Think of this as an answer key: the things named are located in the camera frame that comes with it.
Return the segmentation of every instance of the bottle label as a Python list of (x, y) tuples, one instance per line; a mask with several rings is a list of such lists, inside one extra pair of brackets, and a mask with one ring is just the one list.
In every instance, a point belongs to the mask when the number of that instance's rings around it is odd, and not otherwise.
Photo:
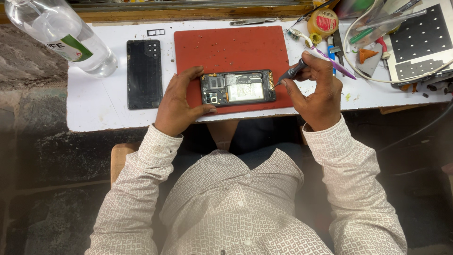
[(93, 52), (87, 49), (81, 42), (79, 42), (79, 40), (70, 34), (61, 40), (46, 43), (44, 45), (60, 54), (66, 60), (72, 62), (84, 61), (93, 55)]
[(337, 26), (337, 20), (328, 11), (323, 11), (316, 17), (316, 25), (320, 29), (330, 32)]

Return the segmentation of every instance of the man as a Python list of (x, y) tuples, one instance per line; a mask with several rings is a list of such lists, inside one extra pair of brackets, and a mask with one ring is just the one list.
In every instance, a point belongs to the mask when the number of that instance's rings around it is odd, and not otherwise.
[[(315, 92), (306, 97), (292, 80), (282, 84), (307, 122), (304, 136), (324, 168), (335, 253), (406, 254), (398, 217), (375, 179), (376, 153), (351, 137), (340, 113), (342, 83), (332, 76), (332, 64), (308, 52), (302, 59), (308, 67), (296, 79), (316, 80)], [(139, 151), (127, 155), (102, 204), (87, 255), (157, 254), (150, 226), (158, 184), (173, 171), (180, 133), (216, 112), (211, 104), (187, 104), (187, 85), (202, 74), (202, 66), (192, 67), (171, 79), (155, 124)], [(165, 201), (160, 218), (169, 234), (162, 254), (332, 254), (294, 217), (302, 182), (301, 170), (281, 150), (252, 170), (226, 151), (213, 151), (179, 178)]]

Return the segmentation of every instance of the patterned shirt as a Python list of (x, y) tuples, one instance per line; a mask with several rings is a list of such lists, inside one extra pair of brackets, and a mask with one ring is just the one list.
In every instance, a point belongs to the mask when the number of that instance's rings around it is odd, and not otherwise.
[[(319, 132), (306, 124), (304, 136), (323, 166), (335, 253), (406, 254), (398, 217), (375, 178), (375, 151), (351, 137), (343, 117)], [(157, 254), (151, 217), (181, 141), (149, 127), (105, 197), (86, 255)], [(162, 254), (332, 254), (294, 217), (294, 195), (303, 181), (279, 149), (253, 170), (226, 151), (213, 151), (184, 172), (165, 201), (160, 219), (169, 234)]]

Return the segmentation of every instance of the red repair mat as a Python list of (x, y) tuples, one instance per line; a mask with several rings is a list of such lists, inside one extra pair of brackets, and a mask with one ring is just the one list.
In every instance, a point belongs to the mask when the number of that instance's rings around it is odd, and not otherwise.
[[(281, 26), (177, 31), (174, 33), (178, 73), (197, 65), (204, 73), (270, 69), (274, 84), (288, 68), (288, 54)], [(269, 103), (217, 107), (218, 113), (237, 113), (293, 106), (286, 88), (275, 88)], [(187, 88), (190, 107), (202, 104), (200, 79)]]

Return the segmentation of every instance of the workbench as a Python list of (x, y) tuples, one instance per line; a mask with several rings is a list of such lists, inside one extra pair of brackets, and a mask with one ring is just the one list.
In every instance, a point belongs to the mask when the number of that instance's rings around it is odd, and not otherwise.
[[(69, 64), (68, 85), (67, 85), (67, 125), (73, 132), (89, 132), (106, 129), (137, 128), (151, 125), (156, 118), (157, 109), (129, 110), (127, 108), (127, 62), (126, 62), (126, 41), (134, 39), (158, 39), (161, 42), (162, 59), (162, 80), (164, 90), (174, 73), (176, 73), (176, 61), (174, 51), (173, 33), (181, 30), (198, 29), (221, 29), (230, 28), (231, 20), (194, 20), (175, 21), (164, 23), (149, 23), (137, 25), (114, 25), (110, 24), (88, 24), (102, 41), (115, 53), (119, 60), (117, 70), (109, 77), (94, 78), (84, 73), (74, 64)], [(341, 36), (352, 20), (341, 20), (339, 30)], [(294, 21), (280, 21), (249, 26), (274, 26), (280, 25), (285, 34), (286, 49), (288, 51), (289, 64), (296, 64), (302, 52), (307, 49), (304, 40), (294, 41), (285, 32)], [(306, 22), (302, 21), (295, 26), (296, 29), (308, 35)], [(165, 29), (165, 35), (147, 36), (147, 29)], [(317, 46), (323, 52), (327, 51), (327, 43), (324, 40)], [(356, 54), (348, 54), (349, 59), (355, 59)], [(345, 61), (349, 70), (352, 68)], [(342, 110), (356, 110), (367, 108), (381, 108), (388, 106), (402, 106), (415, 104), (440, 103), (451, 100), (452, 95), (444, 95), (439, 89), (432, 92), (427, 88), (419, 86), (418, 92), (411, 93), (393, 88), (389, 83), (378, 83), (363, 78), (357, 80), (337, 75), (343, 82), (341, 99)], [(389, 80), (389, 72), (381, 62), (373, 78)], [(313, 93), (316, 83), (314, 81), (296, 82), (304, 95)], [(200, 117), (197, 122), (211, 122), (229, 119), (262, 118), (282, 115), (298, 114), (293, 107), (268, 109), (262, 111), (218, 114), (213, 116)]]

